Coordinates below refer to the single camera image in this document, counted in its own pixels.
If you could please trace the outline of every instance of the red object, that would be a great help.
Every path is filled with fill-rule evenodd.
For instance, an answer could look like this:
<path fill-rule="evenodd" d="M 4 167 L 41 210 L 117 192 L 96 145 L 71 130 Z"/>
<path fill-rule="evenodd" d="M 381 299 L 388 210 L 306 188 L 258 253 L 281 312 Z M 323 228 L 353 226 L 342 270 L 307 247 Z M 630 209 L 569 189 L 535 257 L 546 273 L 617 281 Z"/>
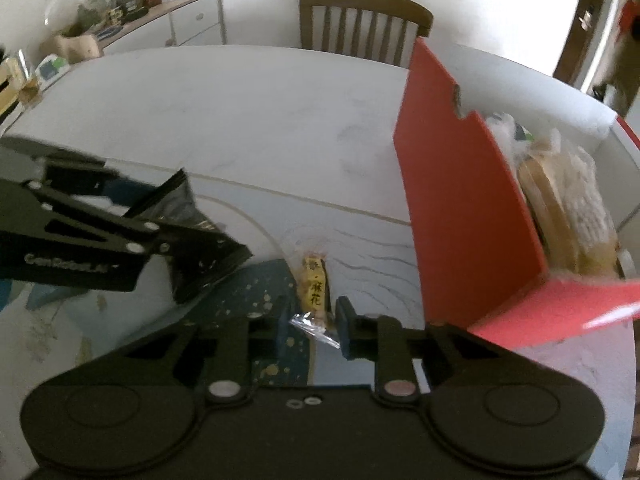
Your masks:
<path fill-rule="evenodd" d="M 417 40 L 394 143 L 425 319 L 518 348 L 595 328 L 591 321 L 611 310 L 631 312 L 635 306 L 628 304 L 640 301 L 640 280 L 595 283 L 550 275 L 494 137 L 478 113 L 458 117 L 456 93 L 455 80 Z"/>
<path fill-rule="evenodd" d="M 640 15 L 640 4 L 636 4 L 633 0 L 626 0 L 625 5 L 620 11 L 620 19 L 618 20 L 618 27 L 620 31 L 616 38 L 616 42 L 622 38 L 626 33 L 631 30 L 636 16 Z"/>

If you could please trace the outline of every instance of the marble table surface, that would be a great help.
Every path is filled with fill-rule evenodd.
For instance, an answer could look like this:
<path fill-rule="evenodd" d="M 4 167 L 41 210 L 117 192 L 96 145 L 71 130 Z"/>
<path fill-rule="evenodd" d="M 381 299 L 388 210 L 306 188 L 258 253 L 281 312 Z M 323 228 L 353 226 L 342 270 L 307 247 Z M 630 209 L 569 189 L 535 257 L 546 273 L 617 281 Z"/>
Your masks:
<path fill-rule="evenodd" d="M 252 261 L 284 257 L 295 271 L 305 251 L 325 254 L 332 297 L 345 294 L 361 314 L 390 314 L 417 328 L 424 323 L 420 283 L 392 144 L 406 74 L 285 48 L 131 52 L 77 67 L 8 133 L 103 156 L 123 173 L 156 184 L 185 167 L 199 207 L 249 245 Z M 166 272 L 154 261 L 149 268 Z M 0 335 L 16 349 L 13 365 L 0 364 L 0 396 L 14 412 L 29 388 L 74 365 L 83 342 L 95 356 L 181 316 L 168 290 L 156 290 L 153 307 L 131 313 L 127 303 L 149 290 L 145 276 L 128 296 L 96 296 L 92 310 L 84 300 L 71 300 L 55 313 L 29 314 L 37 319 L 25 320 L 17 307 L 0 314 Z M 40 328 L 25 332 L 16 328 L 21 323 Z M 72 350 L 63 348 L 60 333 L 74 342 Z M 619 479 L 634 408 L 631 327 L 619 324 L 520 352 L 600 396 L 606 426 L 589 465 L 607 480 Z M 19 367 L 30 372 L 18 386 L 7 383 Z M 331 347 L 317 345 L 313 383 L 372 378 L 372 364 L 345 362 Z M 20 471 L 33 459 L 14 412 L 0 413 L 0 452 L 19 448 L 13 470 Z"/>

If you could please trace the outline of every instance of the wooden door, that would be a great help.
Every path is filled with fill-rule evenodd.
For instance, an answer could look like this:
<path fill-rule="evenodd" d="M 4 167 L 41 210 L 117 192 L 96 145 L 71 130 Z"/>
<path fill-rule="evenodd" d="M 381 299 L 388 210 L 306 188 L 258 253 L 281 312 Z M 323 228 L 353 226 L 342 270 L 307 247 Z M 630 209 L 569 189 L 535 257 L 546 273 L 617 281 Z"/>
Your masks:
<path fill-rule="evenodd" d="M 578 0 L 574 22 L 554 72 L 556 79 L 569 85 L 575 82 L 593 38 L 596 22 L 600 13 L 606 12 L 606 9 L 602 9 L 603 4 L 604 0 Z"/>

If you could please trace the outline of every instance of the silver screw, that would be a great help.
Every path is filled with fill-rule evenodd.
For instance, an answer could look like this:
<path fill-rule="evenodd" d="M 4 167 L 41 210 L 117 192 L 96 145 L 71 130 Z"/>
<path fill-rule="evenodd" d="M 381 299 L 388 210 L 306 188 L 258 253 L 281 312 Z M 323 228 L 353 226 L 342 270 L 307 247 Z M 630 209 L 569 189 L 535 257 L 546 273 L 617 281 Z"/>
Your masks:
<path fill-rule="evenodd" d="M 235 381 L 216 381 L 209 385 L 209 393 L 215 397 L 228 399 L 235 397 L 242 390 L 240 384 Z"/>
<path fill-rule="evenodd" d="M 322 404 L 322 399 L 314 395 L 305 397 L 305 404 L 307 406 L 318 406 L 319 404 Z"/>
<path fill-rule="evenodd" d="M 142 254 L 143 252 L 145 252 L 145 248 L 135 242 L 129 242 L 127 244 L 127 251 L 129 251 L 130 253 Z"/>
<path fill-rule="evenodd" d="M 415 393 L 416 386 L 411 381 L 396 379 L 385 384 L 385 391 L 394 397 L 409 397 Z"/>
<path fill-rule="evenodd" d="M 285 405 L 292 410 L 301 410 L 305 407 L 305 403 L 298 399 L 289 399 Z"/>

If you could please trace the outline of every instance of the white drawer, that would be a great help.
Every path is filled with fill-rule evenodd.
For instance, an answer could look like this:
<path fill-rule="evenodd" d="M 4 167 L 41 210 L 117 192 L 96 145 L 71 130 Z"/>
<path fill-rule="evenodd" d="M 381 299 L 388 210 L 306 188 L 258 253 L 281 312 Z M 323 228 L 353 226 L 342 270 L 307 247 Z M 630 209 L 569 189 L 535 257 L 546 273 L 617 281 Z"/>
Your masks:
<path fill-rule="evenodd" d="M 181 45 L 219 22 L 218 1 L 198 0 L 177 10 L 172 10 L 175 44 Z"/>
<path fill-rule="evenodd" d="M 222 34 L 220 24 L 209 27 L 189 41 L 185 41 L 182 46 L 202 46 L 202 45 L 222 45 Z"/>
<path fill-rule="evenodd" d="M 104 48 L 104 53 L 107 55 L 141 50 L 143 48 L 160 48 L 171 44 L 172 39 L 169 17 L 160 16 L 160 18 L 156 18 L 136 30 L 132 30 L 129 34 L 107 45 Z"/>

